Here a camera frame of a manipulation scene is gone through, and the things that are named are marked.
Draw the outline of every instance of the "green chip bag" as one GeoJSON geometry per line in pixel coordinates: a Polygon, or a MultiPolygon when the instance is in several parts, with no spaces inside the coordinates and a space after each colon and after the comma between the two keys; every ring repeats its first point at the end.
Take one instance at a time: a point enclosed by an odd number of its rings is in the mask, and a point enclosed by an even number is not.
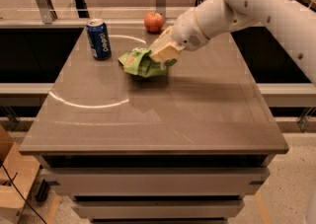
{"type": "Polygon", "coordinates": [[[120,56],[118,61],[122,64],[124,72],[143,78],[166,75],[168,68],[177,62],[176,59],[168,61],[162,68],[160,62],[155,62],[149,57],[150,53],[151,50],[148,48],[136,47],[120,56]]]}

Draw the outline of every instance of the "floor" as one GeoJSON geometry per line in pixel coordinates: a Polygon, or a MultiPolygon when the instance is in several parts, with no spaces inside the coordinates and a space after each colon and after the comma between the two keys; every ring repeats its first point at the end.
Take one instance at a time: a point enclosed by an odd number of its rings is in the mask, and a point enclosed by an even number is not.
{"type": "MultiPolygon", "coordinates": [[[[53,0],[60,9],[73,10],[73,0],[53,0]]],[[[0,18],[37,19],[34,0],[0,0],[0,18]]],[[[271,175],[256,195],[245,197],[245,207],[229,224],[303,224],[308,200],[316,187],[316,121],[312,120],[308,132],[301,133],[295,117],[276,118],[290,151],[276,156],[269,168],[271,175]]],[[[31,123],[9,131],[17,141],[23,141],[31,123]]],[[[29,203],[49,224],[88,224],[72,211],[72,202],[63,196],[48,192],[45,202],[35,196],[40,187],[40,176],[34,184],[29,203]]],[[[19,224],[40,224],[42,221],[27,206],[19,224]]]]}

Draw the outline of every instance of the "logo on can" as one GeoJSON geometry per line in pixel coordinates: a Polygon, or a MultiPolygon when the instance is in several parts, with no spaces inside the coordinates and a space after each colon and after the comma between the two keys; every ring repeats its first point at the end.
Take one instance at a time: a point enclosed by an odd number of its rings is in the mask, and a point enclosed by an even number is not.
{"type": "Polygon", "coordinates": [[[111,47],[107,25],[101,19],[90,20],[87,24],[87,34],[92,50],[92,55],[97,60],[111,57],[111,47]]]}

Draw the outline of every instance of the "cardboard box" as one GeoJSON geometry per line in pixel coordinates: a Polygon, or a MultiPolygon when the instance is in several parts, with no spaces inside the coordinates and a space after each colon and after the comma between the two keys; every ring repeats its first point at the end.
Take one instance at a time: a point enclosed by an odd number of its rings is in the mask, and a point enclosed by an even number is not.
{"type": "Polygon", "coordinates": [[[14,141],[7,131],[0,125],[0,162],[6,159],[14,141]]]}

